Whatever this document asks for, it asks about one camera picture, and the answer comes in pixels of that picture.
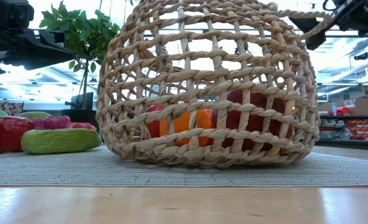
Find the woven mat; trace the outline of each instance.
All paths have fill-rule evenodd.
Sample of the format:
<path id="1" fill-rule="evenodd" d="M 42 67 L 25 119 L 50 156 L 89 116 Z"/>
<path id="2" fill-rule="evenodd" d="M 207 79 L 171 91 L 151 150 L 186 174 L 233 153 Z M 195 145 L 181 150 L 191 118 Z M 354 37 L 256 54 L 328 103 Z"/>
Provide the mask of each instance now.
<path id="1" fill-rule="evenodd" d="M 98 187 L 334 187 L 368 185 L 368 161 L 312 153 L 278 167 L 169 167 L 122 161 L 99 147 L 88 152 L 0 155 L 0 185 Z"/>

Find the woven basket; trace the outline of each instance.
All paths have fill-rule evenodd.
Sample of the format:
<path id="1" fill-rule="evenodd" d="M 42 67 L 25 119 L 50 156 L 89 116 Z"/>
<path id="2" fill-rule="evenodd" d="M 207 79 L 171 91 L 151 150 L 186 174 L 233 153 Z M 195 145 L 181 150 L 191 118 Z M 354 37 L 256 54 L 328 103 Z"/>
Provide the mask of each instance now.
<path id="1" fill-rule="evenodd" d="M 164 19 L 169 13 L 177 18 Z M 308 155 L 319 138 L 320 119 L 315 74 L 302 40 L 325 25 L 300 36 L 280 19 L 286 16 L 328 21 L 323 12 L 278 11 L 274 3 L 252 0 L 140 1 L 110 42 L 101 69 L 97 121 L 109 150 L 124 159 L 218 167 L 291 163 Z M 215 30 L 217 22 L 230 24 L 233 31 Z M 198 23 L 207 30 L 186 31 Z M 174 25 L 179 33 L 161 33 Z M 258 29 L 259 36 L 241 32 L 243 27 Z M 200 40 L 208 42 L 208 51 L 190 49 Z M 238 54 L 221 48 L 220 41 L 233 42 Z M 168 54 L 165 46 L 171 42 L 181 45 L 179 54 Z M 260 47 L 262 53 L 247 52 L 247 45 Z M 205 58 L 211 69 L 191 67 Z M 238 69 L 229 69 L 226 62 L 237 63 Z M 239 102 L 228 100 L 232 91 L 240 91 Z M 146 113 L 151 105 L 163 109 Z M 198 128 L 197 114 L 205 109 L 217 117 L 214 128 Z M 227 120 L 235 111 L 238 125 L 230 129 Z M 190 113 L 189 129 L 175 133 L 173 120 L 185 112 Z M 151 138 L 147 125 L 161 120 L 167 122 L 168 134 Z M 274 133 L 270 129 L 277 122 Z M 214 143 L 200 146 L 204 137 Z M 190 141 L 177 146 L 184 138 Z"/>

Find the shelf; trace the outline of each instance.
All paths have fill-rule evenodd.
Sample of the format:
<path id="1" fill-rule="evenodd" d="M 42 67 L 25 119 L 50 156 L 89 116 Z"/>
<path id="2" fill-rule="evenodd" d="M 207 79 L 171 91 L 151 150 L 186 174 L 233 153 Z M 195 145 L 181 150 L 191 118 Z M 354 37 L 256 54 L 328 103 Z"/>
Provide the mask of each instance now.
<path id="1" fill-rule="evenodd" d="M 326 116 L 322 115 L 321 119 L 368 119 L 368 116 Z"/>
<path id="2" fill-rule="evenodd" d="M 368 141 L 365 140 L 320 139 L 316 145 L 368 150 Z"/>

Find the bell pepper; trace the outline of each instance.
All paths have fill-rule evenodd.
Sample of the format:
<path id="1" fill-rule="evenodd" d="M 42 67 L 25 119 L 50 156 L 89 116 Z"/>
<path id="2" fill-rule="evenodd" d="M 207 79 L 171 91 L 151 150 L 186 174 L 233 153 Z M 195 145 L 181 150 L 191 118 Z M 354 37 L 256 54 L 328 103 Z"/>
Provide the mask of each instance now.
<path id="1" fill-rule="evenodd" d="M 33 122 L 27 118 L 15 116 L 0 117 L 0 153 L 22 152 L 22 136 L 26 131 L 33 129 Z"/>

